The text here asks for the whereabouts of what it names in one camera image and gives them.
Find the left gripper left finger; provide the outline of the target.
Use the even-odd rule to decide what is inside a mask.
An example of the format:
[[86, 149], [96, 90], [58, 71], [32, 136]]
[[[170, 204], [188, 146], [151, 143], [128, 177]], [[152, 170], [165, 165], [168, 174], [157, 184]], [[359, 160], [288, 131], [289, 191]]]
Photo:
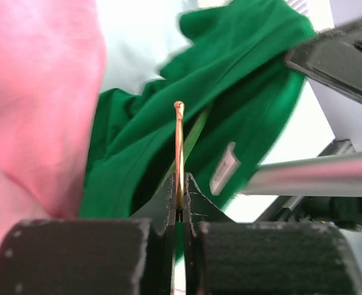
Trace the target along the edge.
[[172, 294], [175, 178], [125, 219], [31, 219], [0, 246], [0, 294]]

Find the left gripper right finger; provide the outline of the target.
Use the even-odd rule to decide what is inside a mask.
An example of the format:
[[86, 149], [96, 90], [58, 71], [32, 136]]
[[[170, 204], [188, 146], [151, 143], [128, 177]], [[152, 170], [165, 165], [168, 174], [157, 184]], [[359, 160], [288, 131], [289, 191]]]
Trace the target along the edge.
[[236, 223], [185, 176], [188, 294], [362, 294], [347, 239], [318, 222]]

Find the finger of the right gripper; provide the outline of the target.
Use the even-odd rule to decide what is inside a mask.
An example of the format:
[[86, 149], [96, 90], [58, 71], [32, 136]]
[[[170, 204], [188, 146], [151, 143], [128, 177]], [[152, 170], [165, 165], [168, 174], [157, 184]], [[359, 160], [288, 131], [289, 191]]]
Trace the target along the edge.
[[285, 64], [362, 104], [362, 20], [293, 47], [286, 54]]

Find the green t shirt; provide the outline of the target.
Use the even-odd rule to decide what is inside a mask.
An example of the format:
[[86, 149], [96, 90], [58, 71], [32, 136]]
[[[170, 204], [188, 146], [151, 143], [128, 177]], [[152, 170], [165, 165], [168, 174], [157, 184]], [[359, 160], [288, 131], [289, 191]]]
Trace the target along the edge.
[[291, 116], [304, 76], [286, 51], [314, 36], [284, 1], [232, 1], [181, 16], [192, 46], [134, 95], [100, 94], [81, 218], [127, 218], [157, 190], [175, 158], [174, 103], [185, 104], [187, 172], [222, 208], [256, 172]]

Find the green hanger with gold hook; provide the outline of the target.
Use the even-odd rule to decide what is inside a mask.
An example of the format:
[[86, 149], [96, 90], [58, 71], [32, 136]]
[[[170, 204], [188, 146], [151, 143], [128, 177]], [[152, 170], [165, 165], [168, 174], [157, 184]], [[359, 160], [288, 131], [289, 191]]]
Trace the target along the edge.
[[184, 210], [185, 199], [185, 161], [191, 154], [200, 134], [207, 122], [208, 116], [212, 109], [212, 105], [208, 105], [195, 120], [190, 132], [188, 133], [186, 140], [184, 140], [184, 111], [185, 104], [182, 101], [176, 101], [174, 103], [176, 113], [175, 124], [175, 159], [170, 165], [168, 171], [164, 174], [161, 183], [158, 185], [156, 192], [163, 186], [167, 177], [175, 173], [175, 197], [176, 197], [176, 209], [178, 212]]

